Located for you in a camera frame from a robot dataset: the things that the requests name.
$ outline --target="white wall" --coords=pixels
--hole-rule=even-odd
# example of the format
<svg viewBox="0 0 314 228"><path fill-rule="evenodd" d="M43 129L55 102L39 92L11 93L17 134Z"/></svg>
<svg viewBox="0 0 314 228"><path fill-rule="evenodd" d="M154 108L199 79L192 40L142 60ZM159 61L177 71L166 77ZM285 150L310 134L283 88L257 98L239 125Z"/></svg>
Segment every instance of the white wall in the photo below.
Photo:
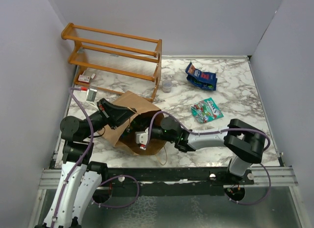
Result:
<svg viewBox="0 0 314 228"><path fill-rule="evenodd" d="M25 228L74 67L48 0L0 0L0 24L0 227Z"/></svg>
<svg viewBox="0 0 314 228"><path fill-rule="evenodd" d="M277 147L293 165L309 215L314 214L313 1L284 0L252 57Z"/></svg>
<svg viewBox="0 0 314 228"><path fill-rule="evenodd" d="M165 55L252 55L281 3L281 0L50 1L67 22L162 39Z"/></svg>

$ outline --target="marble surface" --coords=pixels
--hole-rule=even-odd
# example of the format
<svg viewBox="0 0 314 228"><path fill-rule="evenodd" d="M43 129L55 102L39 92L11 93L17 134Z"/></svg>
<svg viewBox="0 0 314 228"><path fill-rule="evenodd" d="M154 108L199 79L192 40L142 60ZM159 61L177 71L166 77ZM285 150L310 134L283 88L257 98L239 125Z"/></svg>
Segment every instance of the marble surface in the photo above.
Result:
<svg viewBox="0 0 314 228"><path fill-rule="evenodd" d="M186 80L185 68L192 61L196 68L217 74L217 91L205 91L194 87ZM173 88L170 93L164 93L161 85L157 91L154 104L160 109L173 114L188 129L205 130L225 126L230 119L238 118L263 130L270 136L265 115L262 110L260 98L250 71L248 61L245 59L163 59L162 78L172 79ZM106 86L117 91L130 90L142 96L152 94L153 83L134 78L121 77L117 74L97 70L95 85ZM75 96L83 103L88 114L92 114L95 108L84 102L85 93L75 91ZM212 122L200 124L192 116L190 106L203 99L212 97L224 114L223 118ZM99 91L96 97L114 101L118 95ZM72 100L68 115L74 115L84 119L83 113ZM162 167L155 155L137 156L114 148L104 138L94 140L92 161L107 163L109 167ZM62 165L63 142L59 147L55 167ZM234 154L224 147L203 148L195 152L182 153L174 148L173 144L165 145L168 160L163 167L220 167L227 166ZM162 149L158 154L161 161L165 160L165 151ZM262 162L267 166L278 166L277 153L273 142L264 153Z"/></svg>

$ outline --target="brown paper bag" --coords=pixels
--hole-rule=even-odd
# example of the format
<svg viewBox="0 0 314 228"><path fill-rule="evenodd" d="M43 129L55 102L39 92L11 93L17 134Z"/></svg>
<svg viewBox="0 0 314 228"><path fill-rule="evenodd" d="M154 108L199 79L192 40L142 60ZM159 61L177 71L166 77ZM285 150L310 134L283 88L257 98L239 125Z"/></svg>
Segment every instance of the brown paper bag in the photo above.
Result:
<svg viewBox="0 0 314 228"><path fill-rule="evenodd" d="M156 107L151 102L148 102L146 99L134 94L131 91L125 92L117 100L115 100L113 104L123 107L135 108L138 114L144 114L145 116L150 117L153 117L156 112L160 111L160 108ZM134 114L131 117L131 122L134 118L138 116L138 114ZM163 118L163 114L157 115L154 120L154 124L160 126L160 122ZM150 143L147 146L146 150L143 150L140 149L135 142L135 133L128 134L126 137L123 137L123 139L121 139L120 136L123 134L129 123L129 120L127 120L124 124L122 124L115 130L112 130L107 125L105 127L105 134L103 137L108 140L114 147L122 147L123 149L130 150L130 152L138 155L154 155L158 153L166 144L165 141L152 139L150 140Z"/></svg>

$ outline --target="snack package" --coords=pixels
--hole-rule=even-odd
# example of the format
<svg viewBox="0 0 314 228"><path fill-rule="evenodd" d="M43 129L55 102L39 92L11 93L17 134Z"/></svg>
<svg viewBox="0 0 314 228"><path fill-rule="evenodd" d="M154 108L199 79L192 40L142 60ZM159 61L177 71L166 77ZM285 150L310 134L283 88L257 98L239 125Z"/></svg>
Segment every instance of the snack package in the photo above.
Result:
<svg viewBox="0 0 314 228"><path fill-rule="evenodd" d="M212 98L194 104L191 106L191 111L199 123L213 121L224 116Z"/></svg>
<svg viewBox="0 0 314 228"><path fill-rule="evenodd" d="M187 74L186 79L198 88L216 90L217 78L215 73L203 72L195 68L192 62L186 67L185 72Z"/></svg>

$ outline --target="wooden rack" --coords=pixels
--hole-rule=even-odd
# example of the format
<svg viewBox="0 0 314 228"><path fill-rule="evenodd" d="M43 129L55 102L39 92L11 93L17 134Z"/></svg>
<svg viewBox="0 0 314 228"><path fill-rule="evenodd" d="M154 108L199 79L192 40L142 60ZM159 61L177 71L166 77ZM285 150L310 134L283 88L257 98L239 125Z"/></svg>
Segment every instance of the wooden rack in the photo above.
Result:
<svg viewBox="0 0 314 228"><path fill-rule="evenodd" d="M99 36L97 36L99 33L155 43L156 47L154 50L147 51L144 49L107 43L103 40L100 41L95 39L95 37L99 38ZM150 98L146 98L147 100L153 102L161 78L161 39L155 40L108 30L88 28L74 25L73 23L69 23L66 26L61 33L61 37L64 40L73 40L75 44L74 50L68 58L69 63L79 66L79 72L74 79L75 84L90 86L87 83L79 81L79 76L83 74L87 68L94 68L106 72L139 78L155 82L155 88L152 96ZM104 91L123 94L123 92L118 92L112 89L99 86L96 87Z"/></svg>

